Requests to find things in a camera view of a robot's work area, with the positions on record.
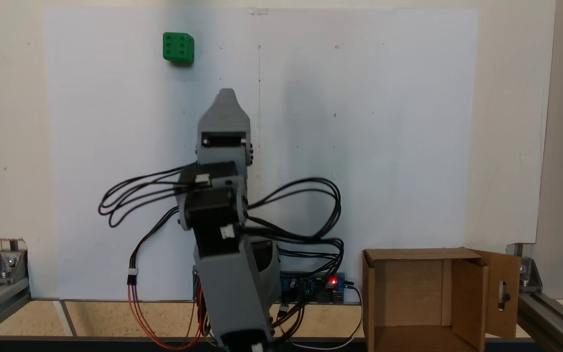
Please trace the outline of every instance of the metal bracket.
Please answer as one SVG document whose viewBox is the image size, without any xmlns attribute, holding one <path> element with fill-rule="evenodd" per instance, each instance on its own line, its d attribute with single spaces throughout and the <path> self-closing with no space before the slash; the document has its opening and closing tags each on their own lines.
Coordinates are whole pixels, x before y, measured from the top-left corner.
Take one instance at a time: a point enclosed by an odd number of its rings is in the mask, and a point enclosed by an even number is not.
<svg viewBox="0 0 563 352">
<path fill-rule="evenodd" d="M 26 256 L 25 250 L 0 251 L 0 323 L 31 299 Z"/>
<path fill-rule="evenodd" d="M 534 259 L 526 257 L 520 259 L 520 291 L 542 292 L 542 282 Z"/>
</svg>

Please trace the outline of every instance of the box flap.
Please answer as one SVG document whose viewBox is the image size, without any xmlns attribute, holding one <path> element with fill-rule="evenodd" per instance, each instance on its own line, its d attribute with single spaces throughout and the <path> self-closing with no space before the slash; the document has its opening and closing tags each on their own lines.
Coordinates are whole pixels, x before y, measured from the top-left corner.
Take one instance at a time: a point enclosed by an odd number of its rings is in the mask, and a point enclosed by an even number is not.
<svg viewBox="0 0 563 352">
<path fill-rule="evenodd" d="M 452 261 L 452 330 L 480 352 L 485 348 L 488 266 Z"/>
<path fill-rule="evenodd" d="M 368 352 L 375 345 L 375 269 L 362 257 L 362 328 Z"/>
<path fill-rule="evenodd" d="M 520 257 L 473 250 L 489 266 L 486 332 L 516 339 Z"/>
<path fill-rule="evenodd" d="M 375 328 L 375 352 L 475 352 L 449 326 Z"/>
<path fill-rule="evenodd" d="M 480 258 L 477 253 L 474 253 L 464 247 L 429 249 L 365 249 L 364 255 L 370 267 L 373 267 L 375 261 Z"/>
</svg>

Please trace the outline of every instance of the cable bundle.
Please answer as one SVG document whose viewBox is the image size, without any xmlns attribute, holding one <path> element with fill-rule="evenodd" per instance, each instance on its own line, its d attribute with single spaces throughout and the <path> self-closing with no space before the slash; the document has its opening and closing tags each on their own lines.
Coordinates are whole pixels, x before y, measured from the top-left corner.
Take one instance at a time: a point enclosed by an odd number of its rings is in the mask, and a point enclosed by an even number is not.
<svg viewBox="0 0 563 352">
<path fill-rule="evenodd" d="M 284 194 L 277 196 L 277 194 L 283 192 L 286 189 L 289 189 L 290 187 L 294 187 L 296 185 L 301 185 L 304 183 L 318 183 L 320 185 L 326 186 L 329 189 L 328 190 L 317 189 L 317 188 L 299 189 L 291 192 L 286 192 Z M 323 239 L 323 237 L 327 233 L 329 233 L 331 229 L 336 225 L 342 211 L 340 190 L 335 185 L 335 183 L 331 182 L 330 180 L 327 180 L 326 178 L 321 178 L 321 177 L 302 178 L 301 180 L 296 180 L 280 187 L 279 189 L 275 190 L 273 193 L 269 194 L 268 196 L 265 196 L 260 201 L 249 205 L 248 209 L 255 209 L 257 207 L 267 205 L 271 202 L 275 202 L 276 200 L 280 200 L 304 192 L 319 192 L 322 194 L 327 194 L 328 196 L 332 197 L 335 202 L 333 210 L 331 211 L 331 214 L 327 219 L 326 223 L 315 234 L 311 236 L 303 236 L 300 234 L 295 234 L 293 232 L 282 229 L 281 227 L 275 225 L 274 223 L 270 223 L 266 220 L 249 216 L 247 213 L 245 213 L 244 216 L 248 220 L 257 223 L 258 225 L 261 225 L 261 227 L 243 227 L 239 231 L 242 234 L 246 234 L 249 236 L 262 236 L 264 238 L 269 238 L 280 242 L 297 243 L 297 244 L 328 244 L 336 247 L 338 249 L 338 254 L 330 254 L 330 256 L 326 256 L 326 258 L 330 259 L 330 261 L 325 265 L 322 265 L 322 267 L 320 267 L 319 269 L 312 272 L 313 274 L 315 274 L 316 272 L 322 272 L 326 270 L 326 279 L 329 280 L 330 278 L 335 276 L 336 272 L 338 272 L 338 269 L 340 268 L 340 265 L 342 263 L 342 258 L 344 256 L 344 242 L 342 242 L 341 239 L 338 238 Z M 293 252 L 290 250 L 286 250 L 285 252 L 283 252 L 283 250 L 280 250 L 280 254 L 289 254 L 291 256 L 297 256 L 297 252 Z M 314 252 L 304 252 L 303 254 L 308 256 L 308 258 L 310 258 L 309 256 L 318 255 L 315 254 Z M 273 328 L 275 328 L 277 326 L 280 326 L 284 322 L 288 321 L 288 319 L 290 319 L 293 315 L 297 314 L 295 323 L 291 326 L 291 328 L 288 331 L 284 332 L 282 336 L 280 336 L 278 339 L 275 339 L 275 341 L 273 341 L 274 345 L 279 345 L 285 341 L 288 341 L 288 339 L 290 339 L 290 337 L 293 334 L 295 334 L 297 330 L 299 330 L 299 326 L 303 321 L 305 302 L 306 302 L 305 299 L 303 301 L 297 302 L 297 304 L 294 305 L 293 308 L 288 310 L 288 312 L 285 315 L 280 317 L 280 319 L 278 319 L 272 324 Z"/>
<path fill-rule="evenodd" d="M 201 305 L 198 305 L 197 317 L 198 317 L 199 325 L 197 327 L 197 332 L 195 333 L 194 338 L 189 343 L 185 343 L 181 346 L 170 346 L 170 345 L 166 345 L 165 343 L 163 343 L 163 341 L 161 341 L 161 339 L 158 338 L 156 333 L 149 326 L 149 323 L 147 323 L 147 320 L 145 319 L 145 316 L 143 315 L 143 311 L 140 308 L 140 301 L 138 300 L 138 290 L 136 289 L 136 285 L 128 285 L 127 297 L 128 297 L 128 301 L 130 303 L 131 312 L 134 315 L 136 322 L 143 329 L 143 332 L 145 332 L 145 334 L 150 339 L 152 339 L 152 341 L 155 342 L 157 345 L 164 347 L 168 350 L 181 351 L 181 350 L 187 350 L 188 348 L 194 346 L 195 343 L 197 343 L 197 341 L 199 341 L 199 338 L 201 337 L 201 332 L 203 330 L 203 315 L 202 315 Z M 202 297 L 203 297 L 203 293 L 201 291 L 201 285 L 199 285 L 199 286 L 197 286 L 197 301 L 201 302 Z M 196 303 L 193 302 L 193 308 L 190 312 L 190 323 L 188 324 L 188 331 L 186 332 L 185 339 L 188 339 L 188 335 L 190 334 L 190 329 L 191 329 L 192 323 L 193 323 L 193 316 L 194 316 L 194 313 L 195 313 L 195 305 L 196 305 Z"/>
<path fill-rule="evenodd" d="M 147 204 L 158 202 L 166 198 L 174 197 L 176 194 L 188 191 L 188 186 L 175 181 L 167 181 L 167 178 L 180 174 L 186 167 L 193 164 L 176 167 L 166 171 L 155 172 L 154 174 L 137 176 L 117 183 L 104 194 L 99 204 L 98 212 L 102 216 L 108 216 L 108 225 L 117 227 L 134 210 Z M 140 194 L 139 192 L 153 187 L 152 192 Z M 121 209 L 128 209 L 116 222 L 112 222 L 114 214 Z"/>
</svg>

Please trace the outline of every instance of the white board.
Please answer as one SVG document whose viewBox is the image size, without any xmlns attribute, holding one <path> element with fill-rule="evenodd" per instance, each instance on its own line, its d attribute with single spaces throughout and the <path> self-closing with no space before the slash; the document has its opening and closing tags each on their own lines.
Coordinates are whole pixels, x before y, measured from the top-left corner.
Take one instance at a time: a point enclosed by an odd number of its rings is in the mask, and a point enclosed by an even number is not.
<svg viewBox="0 0 563 352">
<path fill-rule="evenodd" d="M 174 200 L 113 230 L 98 200 L 124 178 L 193 161 L 197 120 L 221 87 L 252 118 L 250 200 L 306 176 L 338 183 L 344 216 L 330 236 L 346 242 L 352 280 L 367 247 L 463 245 L 476 22 L 471 9 L 48 9 L 60 297 L 125 298 L 131 250 Z M 160 56 L 172 28 L 194 36 L 192 68 Z M 309 233 L 324 201 L 259 214 Z M 174 221 L 154 236 L 139 255 L 141 298 L 189 299 L 193 247 Z"/>
</svg>

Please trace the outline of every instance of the box handle hole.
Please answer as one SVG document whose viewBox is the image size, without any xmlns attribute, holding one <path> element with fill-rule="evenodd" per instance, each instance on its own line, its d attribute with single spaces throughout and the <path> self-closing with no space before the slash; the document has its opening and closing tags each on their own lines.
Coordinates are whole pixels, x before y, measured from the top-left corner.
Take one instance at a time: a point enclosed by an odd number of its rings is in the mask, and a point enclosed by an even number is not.
<svg viewBox="0 0 563 352">
<path fill-rule="evenodd" d="M 507 283 L 505 281 L 499 281 L 498 283 L 498 309 L 503 312 L 505 310 L 505 303 L 508 303 L 512 299 L 510 294 L 507 293 Z"/>
</svg>

